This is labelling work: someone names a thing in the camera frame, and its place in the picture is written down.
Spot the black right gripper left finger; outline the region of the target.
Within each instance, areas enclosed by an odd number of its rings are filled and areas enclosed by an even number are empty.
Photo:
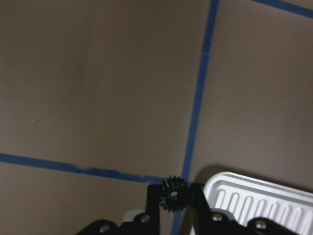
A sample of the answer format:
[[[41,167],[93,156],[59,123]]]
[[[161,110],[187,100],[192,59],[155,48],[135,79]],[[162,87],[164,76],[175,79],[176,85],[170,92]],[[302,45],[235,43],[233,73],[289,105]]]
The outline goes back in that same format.
[[[138,214],[134,220],[135,235],[160,234],[160,186],[148,185],[145,212]]]

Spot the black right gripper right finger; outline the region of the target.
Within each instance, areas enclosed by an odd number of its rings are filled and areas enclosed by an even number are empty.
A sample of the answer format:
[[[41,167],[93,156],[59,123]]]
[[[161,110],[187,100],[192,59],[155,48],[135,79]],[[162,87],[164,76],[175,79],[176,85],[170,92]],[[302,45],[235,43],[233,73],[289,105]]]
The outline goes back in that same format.
[[[219,211],[212,211],[203,190],[198,185],[191,188],[192,207],[195,212],[193,226],[197,235],[229,235],[231,223],[228,217]]]

